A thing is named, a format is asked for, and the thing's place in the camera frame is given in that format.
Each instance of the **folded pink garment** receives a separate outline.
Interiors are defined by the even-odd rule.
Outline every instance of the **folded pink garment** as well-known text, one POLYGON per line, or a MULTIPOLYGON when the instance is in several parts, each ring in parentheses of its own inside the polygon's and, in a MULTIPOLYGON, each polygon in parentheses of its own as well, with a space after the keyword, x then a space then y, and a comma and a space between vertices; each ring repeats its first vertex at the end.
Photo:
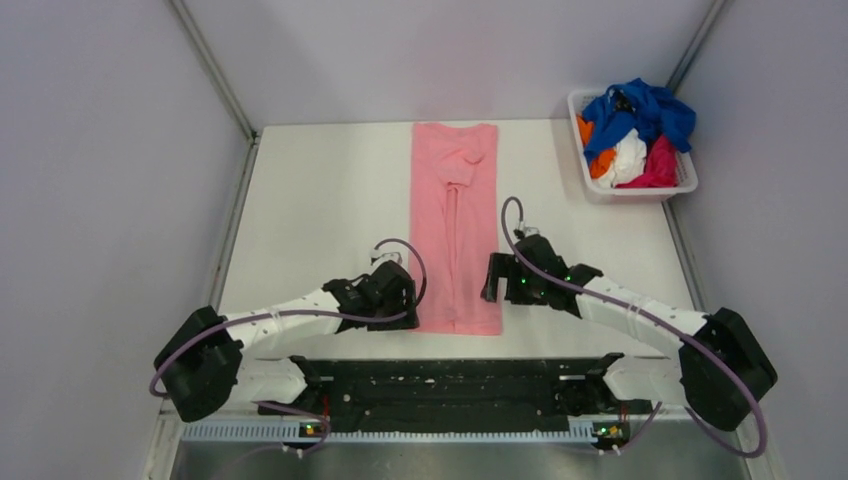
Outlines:
POLYGON ((418 331, 501 333, 501 306, 480 298, 489 255, 498 249, 497 145, 493 125, 413 126, 409 238, 427 266, 418 331))
POLYGON ((621 183, 615 188, 650 188, 650 187, 676 187, 677 186, 677 149, 666 138, 660 138, 654 142, 645 162, 645 173, 634 178, 628 183, 621 183))

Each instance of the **white plastic basket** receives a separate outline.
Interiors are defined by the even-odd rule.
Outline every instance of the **white plastic basket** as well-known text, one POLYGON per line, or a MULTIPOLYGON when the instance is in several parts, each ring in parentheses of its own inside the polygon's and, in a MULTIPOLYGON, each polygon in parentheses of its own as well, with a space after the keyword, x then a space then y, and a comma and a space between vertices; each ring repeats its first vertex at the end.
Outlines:
POLYGON ((606 92, 603 90, 575 90, 568 95, 568 113, 571 116, 571 129, 574 132, 574 145, 583 170, 583 186, 586 199, 592 203, 647 203, 662 202, 678 193, 689 193, 698 186, 698 175, 688 153, 677 152, 677 186, 673 188, 603 188, 598 186, 589 175, 589 164, 583 155, 583 142, 577 128, 577 115, 586 105, 606 92))

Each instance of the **table surface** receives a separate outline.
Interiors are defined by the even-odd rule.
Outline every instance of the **table surface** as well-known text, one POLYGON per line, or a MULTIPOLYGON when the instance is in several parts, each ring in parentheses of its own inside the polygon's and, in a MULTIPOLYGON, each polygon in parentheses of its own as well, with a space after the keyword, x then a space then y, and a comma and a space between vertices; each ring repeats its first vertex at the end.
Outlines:
MULTIPOLYGON (((499 129, 499 204, 511 195, 521 198, 527 225, 539 228, 566 263, 592 265, 634 291, 692 308, 662 206, 588 203, 568 120, 486 123, 499 129)), ((377 241, 407 238, 411 141, 410 122, 265 128, 221 312, 285 302, 329 279, 353 278, 369 270, 368 254, 377 241)), ((508 251, 503 238, 500 248, 508 251)), ((360 330, 307 339, 285 354, 390 359, 656 353, 546 307, 502 308, 498 337, 360 330)))

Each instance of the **white wall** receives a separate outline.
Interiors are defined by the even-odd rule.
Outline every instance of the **white wall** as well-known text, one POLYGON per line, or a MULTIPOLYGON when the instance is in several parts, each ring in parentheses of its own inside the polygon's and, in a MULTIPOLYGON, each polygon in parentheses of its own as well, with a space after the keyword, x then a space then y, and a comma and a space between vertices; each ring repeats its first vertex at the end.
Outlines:
POLYGON ((0 5, 0 478, 133 479, 245 143, 161 0, 0 5))
POLYGON ((780 379, 764 401, 791 476, 845 478, 848 3, 735 2, 681 91, 700 190, 676 203, 713 307, 780 379))
POLYGON ((255 125, 566 116, 665 83, 711 0, 188 0, 255 125))

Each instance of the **red cloth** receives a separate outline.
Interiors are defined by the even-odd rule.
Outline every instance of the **red cloth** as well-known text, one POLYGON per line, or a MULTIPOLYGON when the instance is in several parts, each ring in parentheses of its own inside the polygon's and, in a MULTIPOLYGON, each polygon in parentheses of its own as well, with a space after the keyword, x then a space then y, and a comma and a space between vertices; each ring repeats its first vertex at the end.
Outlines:
POLYGON ((645 162, 645 173, 633 181, 616 185, 615 188, 663 188, 677 186, 677 150, 661 135, 654 143, 645 162))

